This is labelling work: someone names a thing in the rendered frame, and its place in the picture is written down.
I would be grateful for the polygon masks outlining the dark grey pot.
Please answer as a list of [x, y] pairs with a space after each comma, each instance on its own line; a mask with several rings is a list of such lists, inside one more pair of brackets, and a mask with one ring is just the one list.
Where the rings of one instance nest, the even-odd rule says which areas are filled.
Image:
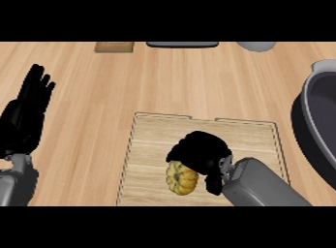
[[336, 191], [336, 59], [313, 63], [293, 104], [291, 121], [304, 156]]

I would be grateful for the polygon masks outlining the brown wooden block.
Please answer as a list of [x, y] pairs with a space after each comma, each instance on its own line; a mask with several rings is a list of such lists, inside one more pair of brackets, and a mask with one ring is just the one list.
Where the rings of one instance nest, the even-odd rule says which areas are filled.
[[97, 52], [133, 52], [135, 42], [98, 42]]

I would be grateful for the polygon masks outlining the pale grey round object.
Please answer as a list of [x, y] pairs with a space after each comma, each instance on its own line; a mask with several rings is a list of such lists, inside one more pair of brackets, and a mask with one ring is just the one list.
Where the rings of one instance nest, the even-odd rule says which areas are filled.
[[276, 42], [240, 42], [238, 45], [250, 51], [266, 52], [276, 46]]

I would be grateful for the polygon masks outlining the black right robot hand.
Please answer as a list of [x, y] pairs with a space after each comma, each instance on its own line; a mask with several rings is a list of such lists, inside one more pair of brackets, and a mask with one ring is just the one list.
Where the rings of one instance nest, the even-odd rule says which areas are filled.
[[222, 138], [213, 134], [195, 131], [186, 135], [167, 155], [167, 162], [179, 161], [189, 169], [203, 174], [207, 182], [207, 191], [222, 194], [220, 161], [232, 155]]

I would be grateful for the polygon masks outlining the dark grey flat appliance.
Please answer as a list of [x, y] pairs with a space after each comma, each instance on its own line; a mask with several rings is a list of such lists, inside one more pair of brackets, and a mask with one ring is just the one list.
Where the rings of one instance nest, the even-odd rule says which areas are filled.
[[164, 48], [209, 48], [217, 47], [219, 42], [147, 42], [150, 47]]

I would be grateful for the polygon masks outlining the pale wooden tray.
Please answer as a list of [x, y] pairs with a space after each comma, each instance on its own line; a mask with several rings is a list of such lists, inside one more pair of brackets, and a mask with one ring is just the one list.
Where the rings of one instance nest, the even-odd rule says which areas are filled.
[[204, 181], [198, 182], [195, 191], [186, 196], [169, 189], [167, 155], [194, 131], [204, 131], [225, 140], [235, 160], [254, 157], [282, 179], [290, 178], [275, 123], [229, 118], [200, 120], [188, 115], [138, 112], [120, 177], [119, 206], [231, 205], [226, 197], [207, 192]]

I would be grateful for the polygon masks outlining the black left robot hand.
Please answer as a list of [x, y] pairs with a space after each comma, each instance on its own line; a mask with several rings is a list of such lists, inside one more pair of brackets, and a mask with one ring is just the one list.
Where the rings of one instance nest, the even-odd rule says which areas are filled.
[[35, 64], [18, 98], [8, 103], [0, 115], [0, 159], [18, 153], [30, 154], [36, 149], [55, 86], [45, 67]]

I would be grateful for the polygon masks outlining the yellow squash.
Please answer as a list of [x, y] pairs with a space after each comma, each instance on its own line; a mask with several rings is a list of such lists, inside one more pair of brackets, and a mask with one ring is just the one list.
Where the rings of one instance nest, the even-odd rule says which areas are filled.
[[169, 189], [181, 196], [189, 195], [197, 188], [200, 173], [189, 169], [179, 161], [169, 162]]

